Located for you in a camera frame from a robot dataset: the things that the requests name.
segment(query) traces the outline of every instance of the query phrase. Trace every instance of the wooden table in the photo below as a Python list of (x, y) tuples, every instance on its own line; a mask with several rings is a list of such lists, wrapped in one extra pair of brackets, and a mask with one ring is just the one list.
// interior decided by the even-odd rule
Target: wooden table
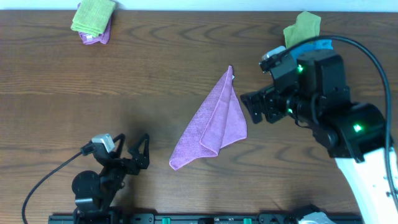
[[(85, 46), (70, 30), (73, 11), (0, 12), (0, 223), (21, 223), (31, 188), (94, 135), (124, 133), (132, 144), (150, 134), (150, 166), (126, 178), (114, 199), (127, 212), (257, 213), (313, 203), (328, 212), (358, 213), (353, 193), (326, 149), (290, 118), (252, 124), (248, 139), (175, 172), (169, 158), (187, 124), (228, 65), (237, 95), (271, 83), (261, 55), (283, 44), (298, 12), (118, 11), (108, 45)], [(398, 15), (319, 12), (322, 34), (369, 47), (389, 75), (398, 104)], [(358, 50), (342, 54), (354, 100), (384, 111), (383, 88)], [(395, 117), (393, 135), (397, 137)], [(79, 157), (45, 181), (27, 206), (30, 223), (75, 208), (71, 184)]]

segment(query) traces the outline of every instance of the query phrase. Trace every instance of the green light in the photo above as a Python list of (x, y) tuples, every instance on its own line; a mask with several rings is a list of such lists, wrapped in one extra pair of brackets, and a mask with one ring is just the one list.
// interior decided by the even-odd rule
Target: green light
[(355, 124), (354, 130), (355, 130), (355, 132), (358, 132), (358, 131), (362, 130), (362, 127), (359, 124)]
[(302, 73), (303, 70), (304, 70), (304, 68), (303, 68), (301, 65), (298, 65), (297, 71), (298, 71), (299, 73)]

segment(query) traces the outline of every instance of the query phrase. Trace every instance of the black cable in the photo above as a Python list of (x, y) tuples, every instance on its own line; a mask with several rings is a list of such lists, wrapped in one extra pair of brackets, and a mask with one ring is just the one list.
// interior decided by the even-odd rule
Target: black cable
[(367, 49), (365, 46), (363, 46), (362, 44), (360, 44), (359, 42), (357, 42), (355, 40), (349, 39), (347, 37), (341, 37), (338, 35), (321, 35), (318, 37), (312, 37), (307, 40), (301, 41), (300, 43), (295, 44), (295, 45), (291, 46), (290, 48), (281, 52), (278, 55), (278, 60), (281, 60), (282, 57), (287, 55), (293, 49), (296, 49), (297, 47), (300, 47), (303, 44), (306, 44), (306, 43), (312, 42), (312, 41), (316, 41), (316, 40), (339, 40), (339, 41), (342, 41), (342, 42), (345, 42), (347, 44), (351, 44), (351, 45), (357, 47), (364, 54), (366, 54), (366, 56), (368, 56), (368, 58), (372, 61), (372, 63), (377, 68), (377, 70), (380, 74), (380, 77), (381, 77), (381, 80), (383, 83), (383, 87), (384, 87), (384, 94), (385, 94), (385, 100), (386, 100), (386, 102), (385, 102), (385, 104), (386, 104), (386, 126), (385, 126), (386, 141), (385, 141), (385, 146), (384, 146), (384, 162), (386, 163), (386, 173), (387, 173), (388, 185), (390, 187), (392, 199), (394, 201), (394, 204), (395, 204), (397, 212), (398, 212), (398, 197), (397, 197), (397, 191), (394, 187), (394, 182), (393, 182), (393, 178), (392, 178), (392, 172), (391, 172), (391, 166), (390, 166), (390, 154), (389, 154), (389, 152), (390, 152), (391, 116), (392, 116), (391, 107), (392, 106), (391, 106), (390, 86), (388, 83), (387, 75), (384, 72), (384, 69), (381, 66), (379, 60), (369, 49)]
[(26, 205), (27, 202), (30, 199), (30, 196), (32, 196), (32, 194), (35, 192), (35, 190), (40, 186), (40, 184), (42, 184), (45, 180), (47, 180), (47, 178), (49, 178), (51, 175), (53, 175), (56, 171), (60, 170), (62, 167), (66, 166), (70, 161), (76, 159), (76, 157), (80, 156), (81, 152), (79, 152), (78, 154), (72, 156), (72, 158), (70, 158), (69, 160), (67, 160), (66, 162), (64, 162), (63, 164), (61, 164), (60, 166), (58, 166), (57, 168), (55, 168), (53, 171), (51, 171), (49, 174), (47, 174), (45, 177), (43, 177), (43, 179), (41, 179), (39, 181), (39, 183), (36, 184), (36, 186), (34, 186), (32, 188), (32, 190), (29, 192), (29, 194), (27, 195), (24, 205), (22, 206), (22, 220), (24, 221), (25, 224), (28, 224), (27, 220), (26, 220), (26, 216), (25, 216), (25, 210), (26, 210)]
[(75, 208), (75, 210), (73, 211), (73, 224), (79, 224), (80, 222), (80, 216), (77, 213), (79, 211), (79, 208)]
[(312, 120), (316, 125), (319, 125), (319, 121), (317, 118), (317, 111), (315, 110), (315, 100), (319, 96), (319, 93), (314, 93), (311, 96), (311, 115), (312, 115)]
[(308, 126), (308, 125), (307, 125), (307, 126), (301, 126), (301, 125), (299, 124), (299, 121), (298, 121), (297, 119), (294, 120), (294, 124), (297, 125), (297, 126), (300, 127), (300, 128), (311, 129), (310, 126)]

